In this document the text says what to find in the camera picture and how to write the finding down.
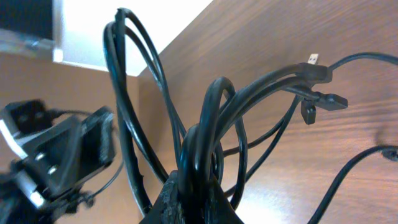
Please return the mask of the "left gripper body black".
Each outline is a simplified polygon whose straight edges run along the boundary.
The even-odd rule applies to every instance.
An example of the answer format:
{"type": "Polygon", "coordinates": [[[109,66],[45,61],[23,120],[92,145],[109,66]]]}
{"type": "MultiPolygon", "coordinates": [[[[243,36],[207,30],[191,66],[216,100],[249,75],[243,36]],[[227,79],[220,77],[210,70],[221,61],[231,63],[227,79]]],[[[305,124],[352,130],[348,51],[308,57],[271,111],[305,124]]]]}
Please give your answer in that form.
{"type": "Polygon", "coordinates": [[[51,199],[68,194],[77,183],[82,121],[79,114],[66,114],[54,120],[52,139],[60,166],[50,176],[50,188],[53,190],[51,199]]]}

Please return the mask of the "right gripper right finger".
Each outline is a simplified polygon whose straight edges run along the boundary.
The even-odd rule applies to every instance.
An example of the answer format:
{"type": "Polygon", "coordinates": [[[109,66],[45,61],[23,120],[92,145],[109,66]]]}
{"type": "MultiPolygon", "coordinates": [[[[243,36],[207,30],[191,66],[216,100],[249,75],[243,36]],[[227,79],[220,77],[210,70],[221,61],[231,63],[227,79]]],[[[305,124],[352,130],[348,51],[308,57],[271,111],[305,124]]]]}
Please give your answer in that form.
{"type": "Polygon", "coordinates": [[[243,224],[228,199],[224,196],[216,177],[206,185],[205,223],[206,224],[243,224]]]}

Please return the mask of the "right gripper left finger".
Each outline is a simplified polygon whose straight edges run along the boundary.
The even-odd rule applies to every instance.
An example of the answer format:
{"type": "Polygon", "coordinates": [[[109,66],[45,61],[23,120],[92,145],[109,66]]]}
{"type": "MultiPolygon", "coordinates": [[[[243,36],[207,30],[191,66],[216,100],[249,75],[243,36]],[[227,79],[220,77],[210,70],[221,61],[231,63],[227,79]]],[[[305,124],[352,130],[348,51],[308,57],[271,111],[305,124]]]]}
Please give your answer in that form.
{"type": "Polygon", "coordinates": [[[183,208],[178,200],[178,176],[173,170],[149,213],[140,224],[184,224],[183,208]]]}

